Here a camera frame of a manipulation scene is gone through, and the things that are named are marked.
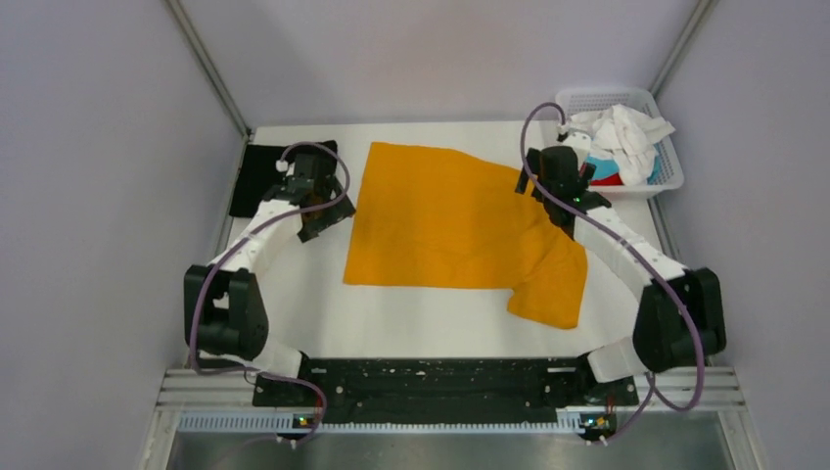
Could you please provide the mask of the orange t-shirt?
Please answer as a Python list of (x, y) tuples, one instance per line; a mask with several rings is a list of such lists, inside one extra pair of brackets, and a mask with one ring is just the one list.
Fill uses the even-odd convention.
[(507, 310), (577, 327), (588, 262), (520, 173), (463, 152), (375, 142), (364, 168), (344, 280), (350, 285), (508, 289)]

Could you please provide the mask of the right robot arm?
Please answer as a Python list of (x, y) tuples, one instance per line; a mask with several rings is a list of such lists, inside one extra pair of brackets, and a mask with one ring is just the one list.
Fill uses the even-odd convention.
[(611, 202), (589, 188), (591, 164), (567, 146), (530, 148), (516, 190), (530, 190), (551, 223), (601, 260), (638, 302), (631, 333), (589, 352), (574, 377), (576, 395), (599, 403), (614, 381), (696, 364), (727, 345), (720, 282), (691, 269), (625, 224)]

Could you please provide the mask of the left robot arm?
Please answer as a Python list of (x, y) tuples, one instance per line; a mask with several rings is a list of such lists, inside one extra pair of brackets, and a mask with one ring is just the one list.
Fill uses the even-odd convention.
[(234, 217), (248, 225), (206, 264), (191, 265), (183, 280), (184, 339), (192, 368), (201, 374), (235, 370), (279, 376), (277, 393), (302, 404), (313, 378), (301, 370), (304, 352), (270, 330), (275, 315), (264, 300), (263, 280), (293, 241), (306, 243), (352, 217), (351, 178), (334, 140), (288, 147), (252, 145), (231, 202)]

